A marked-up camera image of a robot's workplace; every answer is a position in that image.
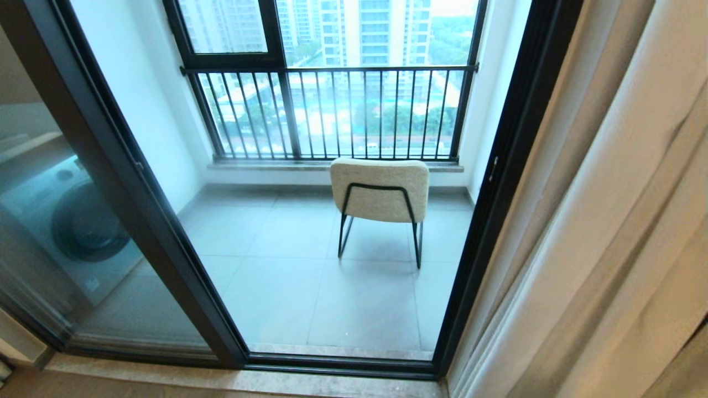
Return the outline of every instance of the chair backrest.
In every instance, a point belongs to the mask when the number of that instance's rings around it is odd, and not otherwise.
[[[332,192],[337,208],[342,211],[351,183],[377,187],[400,187],[408,193],[415,222],[422,222],[428,206],[429,172],[418,160],[363,160],[339,158],[330,168]],[[346,214],[388,222],[411,222],[408,206],[401,190],[375,190],[353,186]]]

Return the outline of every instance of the washing machine door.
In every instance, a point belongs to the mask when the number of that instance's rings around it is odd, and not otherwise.
[[[88,262],[113,257],[130,242],[118,217],[90,180],[77,184],[59,200],[52,235],[62,253]]]

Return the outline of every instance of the marble threshold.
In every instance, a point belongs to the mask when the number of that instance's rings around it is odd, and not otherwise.
[[[44,371],[199,390],[266,393],[289,397],[447,398],[444,382],[187,368],[61,353],[52,358]]]

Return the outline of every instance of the sky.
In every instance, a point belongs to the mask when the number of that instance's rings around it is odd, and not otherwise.
[[[430,0],[430,13],[433,16],[474,15],[477,0]]]

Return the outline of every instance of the window sill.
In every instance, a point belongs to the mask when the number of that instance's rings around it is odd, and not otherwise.
[[[276,394],[286,397],[431,397],[444,398],[437,382],[374,379],[256,370],[218,370],[122,362],[57,354],[45,371],[199,390]]]
[[[431,173],[462,173],[459,164],[439,161],[428,162]],[[207,166],[209,170],[252,170],[252,171],[328,171],[329,163],[323,161],[265,160],[265,161],[218,161]]]

